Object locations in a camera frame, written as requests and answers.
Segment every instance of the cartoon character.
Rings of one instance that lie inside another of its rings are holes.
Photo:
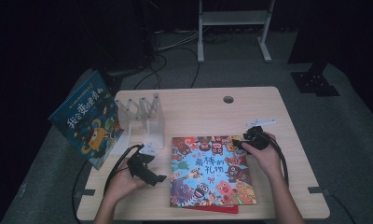
[[[172,201],[177,203],[184,203],[188,201],[192,195],[193,190],[186,184],[184,184],[184,180],[182,178],[175,179],[171,182],[171,191],[172,191]]]
[[[171,173],[170,175],[170,181],[174,181],[176,178],[178,178],[178,176],[181,175],[181,172],[178,172],[178,173]]]
[[[120,129],[120,124],[116,116],[112,116],[108,120],[106,120],[104,128],[110,133],[111,138],[120,136],[123,131]]]
[[[193,151],[198,149],[198,138],[197,137],[186,137],[184,141],[185,145],[189,146],[189,148]]]
[[[245,184],[239,179],[236,179],[236,189],[241,195],[242,199],[249,203],[256,203],[256,195],[254,193],[253,186]]]
[[[88,154],[92,150],[92,157],[99,158],[105,153],[106,139],[108,138],[108,132],[101,127],[102,122],[99,119],[95,119],[92,123],[93,133],[88,142],[89,148],[84,145],[81,148],[83,154]]]
[[[232,196],[232,194],[237,193],[227,181],[221,180],[219,184],[215,186],[216,190],[221,194],[224,199],[225,204],[237,204],[238,201]]]
[[[181,161],[183,159],[183,156],[178,154],[172,154],[172,161]]]
[[[183,203],[179,203],[179,206],[193,206],[198,203],[198,200],[202,198],[206,193],[209,192],[209,186],[205,183],[199,183],[196,189],[193,191],[192,197]]]
[[[182,169],[182,170],[189,170],[189,166],[187,165],[186,161],[180,161],[180,162],[172,162],[172,171]]]
[[[183,176],[182,178],[183,179],[201,178],[202,174],[199,173],[199,171],[200,171],[200,168],[199,167],[195,167],[195,168],[193,168],[193,170],[191,170],[189,173],[187,173],[187,175]]]
[[[239,141],[242,140],[242,138],[240,136],[238,136],[238,135],[232,135],[230,137],[229,141],[228,141],[228,144],[227,144],[227,151],[228,152],[234,152],[234,151],[236,151],[238,149],[238,147],[236,147],[236,146],[233,145],[233,141],[232,141],[233,139],[239,140]]]
[[[240,168],[239,166],[229,166],[226,171],[230,183],[235,183],[239,179],[247,184],[251,183],[250,171],[248,168]]]
[[[216,200],[218,201],[218,205],[225,205],[224,199],[221,196],[216,196]]]
[[[201,151],[209,151],[211,149],[210,141],[206,137],[199,137]]]
[[[222,149],[222,144],[221,143],[213,143],[213,148],[212,148],[213,156],[215,155],[223,155],[223,149]]]
[[[229,165],[236,166],[236,165],[244,165],[247,166],[247,159],[245,156],[237,156],[237,154],[233,154],[232,157],[225,157],[225,162]]]

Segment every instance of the black curtain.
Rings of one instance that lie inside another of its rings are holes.
[[[310,0],[290,63],[325,58],[373,113],[373,0]]]

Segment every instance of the children's picture book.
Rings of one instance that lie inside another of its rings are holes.
[[[246,152],[239,135],[172,138],[172,207],[256,203]]]
[[[95,71],[48,119],[99,170],[123,132],[117,112],[114,97]]]

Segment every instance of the book title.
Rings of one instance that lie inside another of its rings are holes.
[[[70,105],[70,107],[76,105],[78,101],[81,100],[82,96],[88,92],[88,90],[91,89],[91,85],[88,86],[74,101],[73,104]],[[67,120],[68,127],[71,129],[74,129],[75,126],[78,124],[78,122],[82,119],[82,117],[89,111],[91,107],[94,106],[96,101],[99,99],[99,94],[102,93],[104,90],[98,88],[96,91],[90,92],[90,97],[87,99],[87,102],[85,104],[78,104],[77,105],[77,112]]]

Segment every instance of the gray carpet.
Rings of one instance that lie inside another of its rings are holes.
[[[306,71],[310,64],[287,64],[297,33],[269,33],[267,45],[272,63],[265,63],[256,43],[257,33],[237,34],[222,44],[206,44],[205,62],[193,88],[275,86],[279,89],[318,183],[336,195],[356,223],[373,223],[373,115],[353,90],[347,77],[328,65],[324,75],[340,96],[317,97],[299,93],[291,72]],[[231,38],[230,35],[219,36]],[[186,38],[185,35],[160,34],[162,47]],[[182,48],[196,52],[196,44]],[[167,59],[158,77],[150,76],[137,89],[190,88],[198,64],[193,53],[173,49],[160,55]],[[154,69],[164,64],[158,57]],[[152,73],[125,77],[121,90],[133,90]],[[9,207],[4,223],[76,223],[72,209],[72,189],[84,160],[52,128],[35,159],[27,187]],[[78,179],[83,189],[88,176],[86,166]],[[351,223],[346,212],[331,196],[326,196],[329,218],[308,223]]]

